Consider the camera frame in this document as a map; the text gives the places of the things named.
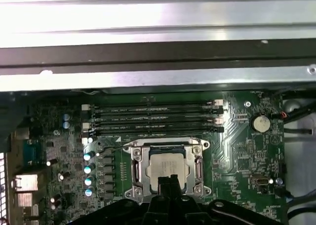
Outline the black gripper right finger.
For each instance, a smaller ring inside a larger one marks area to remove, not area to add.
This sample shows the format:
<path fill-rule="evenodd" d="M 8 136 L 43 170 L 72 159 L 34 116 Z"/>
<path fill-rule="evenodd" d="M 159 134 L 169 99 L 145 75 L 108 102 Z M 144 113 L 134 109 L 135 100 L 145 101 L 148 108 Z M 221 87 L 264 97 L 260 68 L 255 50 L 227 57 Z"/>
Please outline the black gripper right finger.
<path fill-rule="evenodd" d="M 203 204 L 183 194 L 177 175 L 171 175 L 171 223 L 173 225 L 279 225 L 234 203 L 218 199 Z"/>

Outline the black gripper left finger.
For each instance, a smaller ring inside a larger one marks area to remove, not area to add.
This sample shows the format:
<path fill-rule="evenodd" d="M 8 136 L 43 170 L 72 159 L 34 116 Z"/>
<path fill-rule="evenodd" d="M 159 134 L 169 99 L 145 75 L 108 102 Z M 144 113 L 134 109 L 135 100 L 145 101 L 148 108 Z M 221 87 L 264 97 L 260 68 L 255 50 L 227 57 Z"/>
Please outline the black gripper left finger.
<path fill-rule="evenodd" d="M 122 199 L 81 217 L 82 225 L 168 225 L 170 220 L 170 177 L 158 179 L 158 195 L 138 204 Z"/>

